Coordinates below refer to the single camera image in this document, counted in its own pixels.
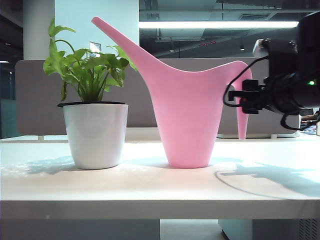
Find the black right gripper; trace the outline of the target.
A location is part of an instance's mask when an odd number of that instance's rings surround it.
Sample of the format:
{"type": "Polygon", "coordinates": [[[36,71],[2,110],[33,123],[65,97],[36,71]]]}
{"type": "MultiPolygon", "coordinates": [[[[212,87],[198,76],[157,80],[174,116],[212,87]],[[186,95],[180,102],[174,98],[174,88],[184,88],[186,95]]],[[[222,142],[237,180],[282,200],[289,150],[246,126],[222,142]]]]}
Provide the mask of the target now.
{"type": "Polygon", "coordinates": [[[259,114],[263,108],[274,113],[297,115],[301,106],[294,96],[300,76],[298,73],[265,77],[262,88],[258,80],[246,79],[242,90],[228,92],[228,98],[241,98],[240,106],[245,114],[259,114]],[[262,91],[262,106],[251,99],[257,99],[262,91]]]}

